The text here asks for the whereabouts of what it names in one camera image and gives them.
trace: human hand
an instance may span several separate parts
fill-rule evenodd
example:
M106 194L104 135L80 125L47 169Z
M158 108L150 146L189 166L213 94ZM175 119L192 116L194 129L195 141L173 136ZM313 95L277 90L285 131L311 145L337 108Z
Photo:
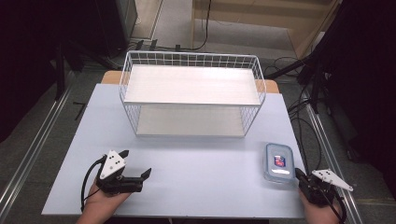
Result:
M84 211L79 217L77 224L105 223L131 194L132 193L122 193L118 195L105 194L96 186L95 180L88 194L92 196L85 202Z
M300 191L300 199L304 205L305 219L310 224L333 224L339 223L339 219L330 206L318 207L315 204L310 203L305 195ZM338 204L333 204L335 210L340 214L340 208Z

